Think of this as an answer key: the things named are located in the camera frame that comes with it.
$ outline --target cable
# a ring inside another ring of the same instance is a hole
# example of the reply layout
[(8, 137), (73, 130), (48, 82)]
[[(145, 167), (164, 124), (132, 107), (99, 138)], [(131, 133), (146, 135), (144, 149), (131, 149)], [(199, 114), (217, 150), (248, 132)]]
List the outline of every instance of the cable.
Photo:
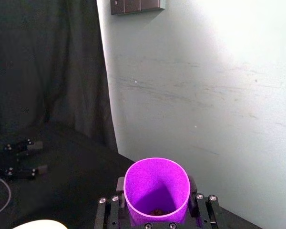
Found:
[(3, 183), (4, 185), (5, 185), (5, 187), (8, 189), (8, 191), (9, 191), (9, 198), (8, 198), (8, 201), (6, 202), (6, 204), (3, 206), (3, 208), (1, 208), (0, 209), (0, 212), (2, 212), (5, 208), (6, 208), (6, 206), (10, 203), (10, 199), (11, 199), (11, 190), (10, 190), (10, 187), (9, 187), (9, 185), (4, 181), (4, 180), (2, 180), (1, 178), (0, 178), (0, 182), (1, 183)]

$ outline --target white object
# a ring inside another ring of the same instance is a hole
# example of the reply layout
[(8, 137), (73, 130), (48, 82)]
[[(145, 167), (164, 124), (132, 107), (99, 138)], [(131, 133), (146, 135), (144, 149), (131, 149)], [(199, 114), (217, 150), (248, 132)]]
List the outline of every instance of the white object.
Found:
[(67, 229), (67, 228), (63, 224), (57, 221), (43, 219), (22, 224), (18, 227), (15, 227), (14, 229)]

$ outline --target screw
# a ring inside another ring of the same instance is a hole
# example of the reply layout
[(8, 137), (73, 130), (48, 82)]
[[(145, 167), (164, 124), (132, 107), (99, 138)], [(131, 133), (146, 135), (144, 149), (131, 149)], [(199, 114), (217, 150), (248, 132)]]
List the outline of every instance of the screw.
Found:
[(170, 229), (176, 229), (177, 225), (175, 223), (170, 223)]
[(145, 224), (145, 229), (151, 229), (151, 228), (152, 228), (152, 225), (150, 223)]
[(215, 201), (215, 200), (217, 200), (217, 196), (210, 195), (210, 196), (209, 196), (209, 199), (210, 199), (211, 201)]
[(203, 196), (202, 194), (198, 193), (198, 194), (196, 195), (196, 198), (197, 198), (197, 199), (203, 199), (204, 196)]
[(101, 198), (100, 201), (99, 201), (100, 204), (103, 204), (105, 202), (106, 202), (106, 198)]
[(118, 197), (118, 196), (114, 196), (114, 197), (112, 198), (112, 200), (113, 200), (113, 201), (117, 201), (117, 200), (119, 200), (119, 197)]

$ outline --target black table surface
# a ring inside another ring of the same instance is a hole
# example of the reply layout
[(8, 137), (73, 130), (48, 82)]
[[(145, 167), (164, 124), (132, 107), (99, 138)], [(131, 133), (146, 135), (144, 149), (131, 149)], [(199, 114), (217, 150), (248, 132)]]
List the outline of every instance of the black table surface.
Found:
[[(68, 229), (92, 229), (97, 200), (115, 194), (118, 178), (133, 161), (61, 124), (0, 137), (0, 150), (4, 144), (27, 138), (43, 141), (43, 149), (23, 160), (24, 165), (48, 165), (48, 173), (35, 180), (9, 182), (12, 198), (0, 213), (0, 229), (39, 219), (56, 220)], [(0, 208), (7, 197), (0, 183)], [(223, 214), (228, 228), (258, 228), (224, 209)]]

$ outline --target dark fabric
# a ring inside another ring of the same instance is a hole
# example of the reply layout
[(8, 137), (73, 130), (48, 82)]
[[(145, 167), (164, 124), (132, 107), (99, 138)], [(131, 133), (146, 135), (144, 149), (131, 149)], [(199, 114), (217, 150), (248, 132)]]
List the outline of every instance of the dark fabric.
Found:
[(64, 123), (117, 151), (95, 0), (0, 0), (0, 134)]
[[(2, 137), (0, 149), (28, 137), (42, 140), (43, 150), (24, 159), (23, 165), (48, 165), (48, 173), (9, 182), (12, 199), (0, 213), (0, 229), (39, 219), (59, 221), (68, 229), (92, 229), (98, 198), (115, 194), (118, 178), (133, 161), (60, 124)], [(5, 190), (0, 184), (0, 207), (7, 199)]]

